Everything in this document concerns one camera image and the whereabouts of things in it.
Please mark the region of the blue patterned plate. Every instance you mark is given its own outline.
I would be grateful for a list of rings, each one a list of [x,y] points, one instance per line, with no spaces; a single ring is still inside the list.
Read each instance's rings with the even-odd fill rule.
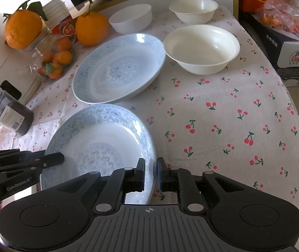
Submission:
[[[41,188],[48,189],[91,171],[109,176],[116,169],[134,168],[145,160],[145,182],[141,192],[126,195],[127,204],[147,204],[154,180],[156,150],[146,125],[131,111],[99,104],[78,111],[53,135],[46,154],[60,152],[65,161],[41,175]]]
[[[162,41],[153,35],[111,39],[83,60],[73,79],[73,94],[86,104],[130,99],[157,78],[165,58]]]

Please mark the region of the large cream bowl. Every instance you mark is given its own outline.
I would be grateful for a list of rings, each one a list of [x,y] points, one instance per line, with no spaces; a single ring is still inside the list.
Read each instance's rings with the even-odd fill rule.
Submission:
[[[171,32],[164,49],[172,60],[196,75],[223,70],[239,54],[241,46],[229,31],[212,25],[190,25]]]

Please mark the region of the stack of white bowls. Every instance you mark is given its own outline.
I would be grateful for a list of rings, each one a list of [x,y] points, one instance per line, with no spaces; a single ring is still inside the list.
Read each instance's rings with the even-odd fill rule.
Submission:
[[[48,19],[45,21],[46,26],[50,30],[52,30],[70,15],[65,2],[62,0],[52,0],[44,5],[42,9]]]

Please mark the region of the dark spice jar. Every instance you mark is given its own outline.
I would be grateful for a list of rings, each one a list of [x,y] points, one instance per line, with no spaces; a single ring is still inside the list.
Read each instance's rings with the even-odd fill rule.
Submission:
[[[30,129],[34,113],[0,88],[0,125],[23,136]]]

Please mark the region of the glass jar of tangerines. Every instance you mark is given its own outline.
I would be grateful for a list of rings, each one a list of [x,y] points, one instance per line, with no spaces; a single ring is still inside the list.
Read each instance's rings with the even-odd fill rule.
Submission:
[[[63,77],[76,59],[72,42],[62,34],[40,33],[21,52],[31,72],[41,81],[53,83]]]

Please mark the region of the red instant noodle cup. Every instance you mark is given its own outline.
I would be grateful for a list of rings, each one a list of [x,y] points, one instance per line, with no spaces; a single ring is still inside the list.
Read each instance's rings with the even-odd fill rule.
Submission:
[[[70,40],[71,43],[77,42],[77,34],[75,30],[76,21],[72,17],[68,17],[58,23],[53,29],[52,34],[62,34]]]

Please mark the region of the orange with leaves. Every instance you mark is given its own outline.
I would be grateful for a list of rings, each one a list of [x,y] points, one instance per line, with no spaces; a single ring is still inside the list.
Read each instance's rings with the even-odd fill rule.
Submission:
[[[3,13],[6,44],[16,50],[29,46],[40,34],[47,16],[40,1],[27,0],[14,13]]]

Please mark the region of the orange on table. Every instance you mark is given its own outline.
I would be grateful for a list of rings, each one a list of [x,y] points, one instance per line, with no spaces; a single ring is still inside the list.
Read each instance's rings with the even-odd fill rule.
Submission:
[[[75,31],[78,42],[83,47],[92,47],[101,44],[107,37],[110,29],[108,19],[101,13],[88,10],[77,17]]]

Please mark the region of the small white bowl left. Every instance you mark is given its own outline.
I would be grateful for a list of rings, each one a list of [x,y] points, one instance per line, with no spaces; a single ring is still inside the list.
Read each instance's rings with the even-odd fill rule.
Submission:
[[[125,7],[113,14],[108,21],[119,34],[139,33],[152,22],[152,6],[143,3]]]

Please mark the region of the Ganten water carton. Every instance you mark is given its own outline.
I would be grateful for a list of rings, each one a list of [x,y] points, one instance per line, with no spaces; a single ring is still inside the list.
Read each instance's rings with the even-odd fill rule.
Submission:
[[[257,43],[287,87],[299,87],[299,35],[263,26],[251,13],[239,22]]]

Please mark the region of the small cream bowl right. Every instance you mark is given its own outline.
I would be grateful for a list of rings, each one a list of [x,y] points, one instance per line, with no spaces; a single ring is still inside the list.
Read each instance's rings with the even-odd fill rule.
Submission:
[[[202,25],[212,19],[218,3],[213,0],[177,0],[169,5],[169,9],[188,25]]]

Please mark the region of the plastic bag of tangerines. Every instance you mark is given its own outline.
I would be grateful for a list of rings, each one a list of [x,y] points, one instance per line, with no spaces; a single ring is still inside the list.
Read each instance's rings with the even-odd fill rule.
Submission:
[[[299,35],[299,0],[267,0],[255,16],[264,26]]]

